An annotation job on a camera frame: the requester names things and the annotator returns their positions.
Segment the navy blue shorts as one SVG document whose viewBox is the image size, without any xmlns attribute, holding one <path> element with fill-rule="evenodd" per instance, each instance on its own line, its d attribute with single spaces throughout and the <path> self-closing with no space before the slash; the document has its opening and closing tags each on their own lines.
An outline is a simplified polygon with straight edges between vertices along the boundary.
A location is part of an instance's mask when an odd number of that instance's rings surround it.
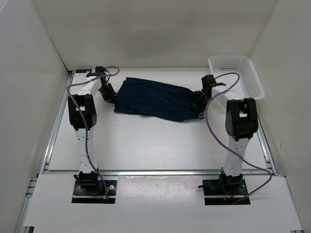
<svg viewBox="0 0 311 233">
<path fill-rule="evenodd" d="M 127 77 L 117 92 L 114 112 L 183 122 L 199 119 L 199 91 L 146 79 Z"/>
</svg>

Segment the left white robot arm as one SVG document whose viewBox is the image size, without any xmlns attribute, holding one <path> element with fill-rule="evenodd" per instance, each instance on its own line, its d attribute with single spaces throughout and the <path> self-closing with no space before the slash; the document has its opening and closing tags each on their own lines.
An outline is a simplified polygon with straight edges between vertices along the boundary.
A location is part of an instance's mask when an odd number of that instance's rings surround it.
<svg viewBox="0 0 311 233">
<path fill-rule="evenodd" d="M 80 168 L 75 176 L 80 187 L 92 195 L 102 192 L 108 198 L 106 182 L 99 172 L 93 149 L 93 133 L 97 124 L 94 97 L 100 93 L 104 101 L 114 103 L 117 93 L 110 78 L 119 73 L 115 66 L 95 67 L 94 72 L 86 74 L 85 80 L 66 87 L 68 93 L 69 122 L 73 127 L 79 147 Z"/>
</svg>

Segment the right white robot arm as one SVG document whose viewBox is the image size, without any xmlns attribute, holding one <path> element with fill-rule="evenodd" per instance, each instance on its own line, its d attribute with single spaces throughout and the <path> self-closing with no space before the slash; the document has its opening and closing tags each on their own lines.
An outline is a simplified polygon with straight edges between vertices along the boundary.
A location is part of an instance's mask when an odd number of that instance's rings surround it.
<svg viewBox="0 0 311 233">
<path fill-rule="evenodd" d="M 224 83 L 216 82 L 213 75 L 202 79 L 202 90 L 194 106 L 205 111 L 213 100 L 226 108 L 225 130 L 228 134 L 228 150 L 218 180 L 206 187 L 217 195 L 237 192 L 242 186 L 242 164 L 246 147 L 258 130 L 257 107 L 253 98 L 242 98 Z"/>
</svg>

